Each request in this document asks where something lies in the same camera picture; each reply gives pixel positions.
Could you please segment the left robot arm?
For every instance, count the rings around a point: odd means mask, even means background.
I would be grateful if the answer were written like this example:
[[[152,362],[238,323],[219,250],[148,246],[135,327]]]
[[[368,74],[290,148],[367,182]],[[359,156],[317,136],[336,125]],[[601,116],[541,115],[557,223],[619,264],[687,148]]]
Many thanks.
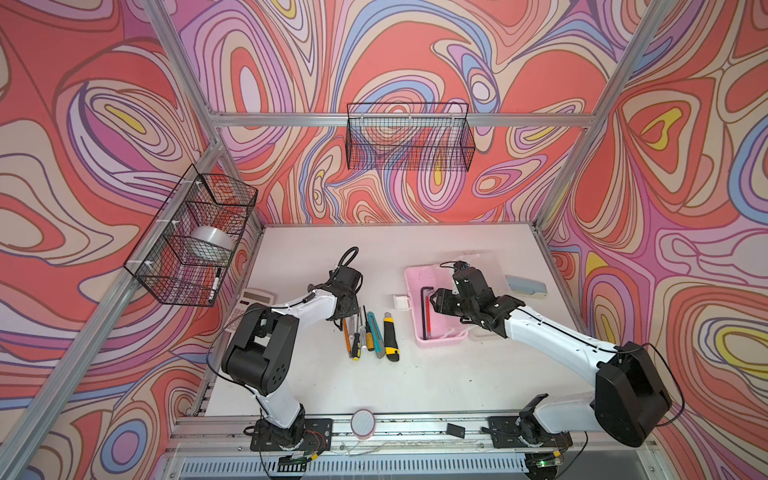
[[[265,420],[288,430],[297,422],[302,405],[285,384],[296,340],[309,327],[339,323],[360,313],[358,293],[363,274],[338,266],[329,279],[284,305],[250,305],[240,320],[221,362],[221,371],[236,384],[254,392]]]

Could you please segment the pink plastic tool box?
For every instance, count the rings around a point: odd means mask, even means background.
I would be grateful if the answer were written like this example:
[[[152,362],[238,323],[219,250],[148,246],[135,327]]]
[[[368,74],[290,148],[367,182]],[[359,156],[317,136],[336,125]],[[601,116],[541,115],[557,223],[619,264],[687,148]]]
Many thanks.
[[[434,293],[437,288],[451,289],[453,281],[452,272],[440,266],[423,265],[412,266],[405,269],[406,293],[411,300],[412,323],[419,347],[447,347],[457,345],[469,336],[468,325],[461,324],[458,317],[438,314],[430,304],[431,310],[431,338],[422,339],[422,320],[420,309],[420,290],[424,286],[432,286]]]

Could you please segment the clear tool box lid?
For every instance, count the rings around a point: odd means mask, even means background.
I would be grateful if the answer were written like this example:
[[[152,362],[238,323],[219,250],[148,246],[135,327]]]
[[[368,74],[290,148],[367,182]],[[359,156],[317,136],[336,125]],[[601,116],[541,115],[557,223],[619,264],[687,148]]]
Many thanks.
[[[511,290],[496,255],[490,251],[470,251],[458,257],[478,269],[496,296],[510,295]]]

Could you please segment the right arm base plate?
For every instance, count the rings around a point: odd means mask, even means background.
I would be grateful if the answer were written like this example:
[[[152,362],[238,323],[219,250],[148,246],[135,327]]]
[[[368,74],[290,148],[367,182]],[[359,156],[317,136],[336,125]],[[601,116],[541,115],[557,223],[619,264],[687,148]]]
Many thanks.
[[[482,431],[491,437],[495,448],[554,448],[567,450],[573,446],[567,432],[546,432],[531,418],[519,416],[490,416]]]

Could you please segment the red hex key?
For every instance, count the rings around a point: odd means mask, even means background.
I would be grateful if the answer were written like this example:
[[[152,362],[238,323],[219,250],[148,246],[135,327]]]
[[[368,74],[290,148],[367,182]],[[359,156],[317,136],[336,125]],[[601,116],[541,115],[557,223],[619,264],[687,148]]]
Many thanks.
[[[430,310],[430,292],[427,291],[423,297],[423,320],[424,320],[424,340],[429,340],[431,338],[431,310]]]

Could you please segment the orange hex key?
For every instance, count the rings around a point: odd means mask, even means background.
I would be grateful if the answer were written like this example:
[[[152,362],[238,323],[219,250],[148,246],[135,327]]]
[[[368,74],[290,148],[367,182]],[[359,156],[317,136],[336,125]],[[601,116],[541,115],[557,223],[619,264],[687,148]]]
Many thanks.
[[[348,318],[342,319],[342,331],[344,335],[347,355],[349,358],[352,358],[352,340],[348,328]]]

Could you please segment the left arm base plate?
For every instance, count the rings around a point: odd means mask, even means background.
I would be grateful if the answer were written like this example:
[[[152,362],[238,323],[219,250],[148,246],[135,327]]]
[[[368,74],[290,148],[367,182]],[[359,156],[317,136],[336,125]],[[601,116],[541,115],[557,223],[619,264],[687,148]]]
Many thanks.
[[[332,433],[331,418],[299,418],[287,429],[258,420],[243,429],[243,434],[250,438],[250,450],[262,453],[323,452],[331,447]]]

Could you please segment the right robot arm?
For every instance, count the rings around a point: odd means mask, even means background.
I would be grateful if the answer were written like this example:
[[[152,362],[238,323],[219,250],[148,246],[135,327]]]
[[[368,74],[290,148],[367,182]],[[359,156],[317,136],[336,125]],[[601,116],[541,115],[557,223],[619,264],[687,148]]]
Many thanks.
[[[604,432],[637,448],[662,425],[672,399],[644,346],[616,345],[567,328],[516,297],[496,295],[474,266],[459,260],[446,266],[453,286],[431,294],[437,313],[532,347],[590,387],[565,397],[537,395],[519,411],[512,428],[522,442],[538,446],[572,431]]]

